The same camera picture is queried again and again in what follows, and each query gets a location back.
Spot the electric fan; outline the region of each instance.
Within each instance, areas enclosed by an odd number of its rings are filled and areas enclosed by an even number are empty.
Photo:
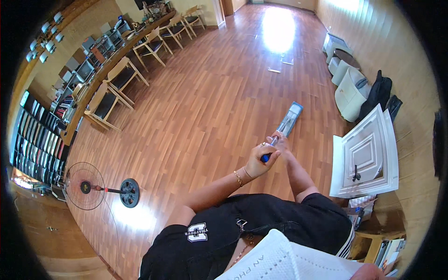
[[[105,192],[120,194],[121,202],[128,208],[134,208],[140,198],[140,190],[134,179],[124,180],[119,190],[106,188],[98,169],[87,162],[78,162],[68,169],[64,188],[70,201],[83,210],[98,207]]]

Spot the white stripe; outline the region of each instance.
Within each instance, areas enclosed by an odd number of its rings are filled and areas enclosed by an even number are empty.
[[[349,255],[350,246],[352,245],[352,241],[354,238],[355,238],[355,231],[353,230],[353,225],[352,225],[352,229],[350,230],[350,234],[349,234],[347,241],[341,247],[339,252],[337,252],[336,256],[346,258]]]

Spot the necklace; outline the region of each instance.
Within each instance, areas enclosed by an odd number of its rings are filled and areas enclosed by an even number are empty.
[[[230,267],[232,267],[234,264],[237,263],[237,261],[241,258],[241,255],[243,255],[244,251],[247,249],[247,247],[249,247],[249,245],[253,245],[254,244],[254,235],[249,233],[248,235],[246,235],[246,240],[249,241],[249,244],[247,244],[243,251],[241,251],[241,253],[237,256],[237,258],[235,259],[235,261],[232,263],[232,265]]]

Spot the mop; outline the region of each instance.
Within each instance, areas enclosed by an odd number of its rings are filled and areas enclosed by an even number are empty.
[[[294,125],[296,124],[297,118],[299,117],[300,113],[303,110],[303,106],[300,105],[297,102],[293,102],[291,107],[289,107],[288,112],[286,113],[286,116],[284,116],[282,122],[280,123],[279,127],[277,128],[277,131],[280,131],[283,133],[285,137],[288,137],[291,133],[291,130],[293,130]],[[270,143],[272,146],[275,146],[278,141],[278,137],[274,136],[272,139],[272,142]],[[269,158],[271,157],[272,153],[263,155],[260,160],[264,163],[266,163]]]

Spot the cabinet door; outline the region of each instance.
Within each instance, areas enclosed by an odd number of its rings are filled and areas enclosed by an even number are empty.
[[[376,107],[347,136],[345,148],[344,187],[373,180],[383,165],[383,112]],[[355,166],[361,176],[353,181]]]
[[[355,165],[360,180],[353,181]],[[353,198],[398,189],[398,155],[389,112],[378,104],[344,137],[333,136],[330,196]]]

